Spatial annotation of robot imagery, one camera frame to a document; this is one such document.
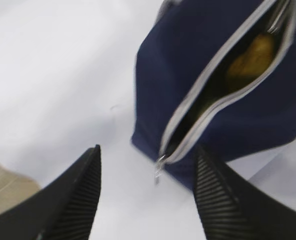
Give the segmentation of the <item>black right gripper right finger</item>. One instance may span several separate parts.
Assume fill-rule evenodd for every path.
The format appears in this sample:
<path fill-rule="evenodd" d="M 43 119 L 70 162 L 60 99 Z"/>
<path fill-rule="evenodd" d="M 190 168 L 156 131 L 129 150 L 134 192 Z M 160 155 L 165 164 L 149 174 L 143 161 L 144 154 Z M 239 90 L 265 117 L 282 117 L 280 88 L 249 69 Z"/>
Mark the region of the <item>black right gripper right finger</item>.
<path fill-rule="evenodd" d="M 196 208 L 208 240 L 296 240 L 296 211 L 194 147 Z"/>

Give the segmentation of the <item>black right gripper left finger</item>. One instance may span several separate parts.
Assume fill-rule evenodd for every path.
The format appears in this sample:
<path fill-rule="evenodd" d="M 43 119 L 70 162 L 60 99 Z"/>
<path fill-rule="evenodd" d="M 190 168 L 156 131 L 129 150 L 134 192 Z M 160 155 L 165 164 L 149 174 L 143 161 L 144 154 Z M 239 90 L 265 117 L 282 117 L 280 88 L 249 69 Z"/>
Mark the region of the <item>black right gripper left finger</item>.
<path fill-rule="evenodd" d="M 87 240 L 101 194 L 101 147 L 87 149 L 47 187 L 0 214 L 0 240 Z"/>

